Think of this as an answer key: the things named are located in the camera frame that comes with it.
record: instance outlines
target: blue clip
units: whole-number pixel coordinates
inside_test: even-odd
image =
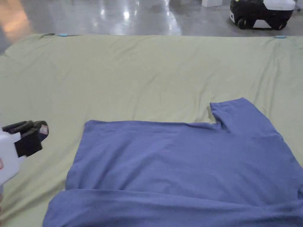
[[[274,38],[275,39],[285,39],[286,36],[285,35],[276,35]]]

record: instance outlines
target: white robot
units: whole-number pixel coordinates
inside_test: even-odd
[[[240,29],[282,30],[295,6],[294,0],[231,0],[230,18]]]
[[[23,121],[0,127],[0,194],[3,184],[19,172],[24,157],[40,151],[41,142],[47,136],[45,121]]]

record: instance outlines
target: white box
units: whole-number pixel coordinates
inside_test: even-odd
[[[213,7],[222,5],[223,0],[202,0],[202,5],[204,7]]]

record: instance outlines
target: green fabric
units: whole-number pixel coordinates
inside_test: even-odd
[[[303,165],[302,88],[303,37],[31,35],[0,57],[1,118],[50,135],[5,185],[4,225],[41,226],[90,119],[211,122],[210,102],[245,97]]]

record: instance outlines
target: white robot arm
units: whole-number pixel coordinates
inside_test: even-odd
[[[41,150],[47,136],[45,121],[23,121],[0,128],[0,194],[3,184],[19,172],[24,157]]]

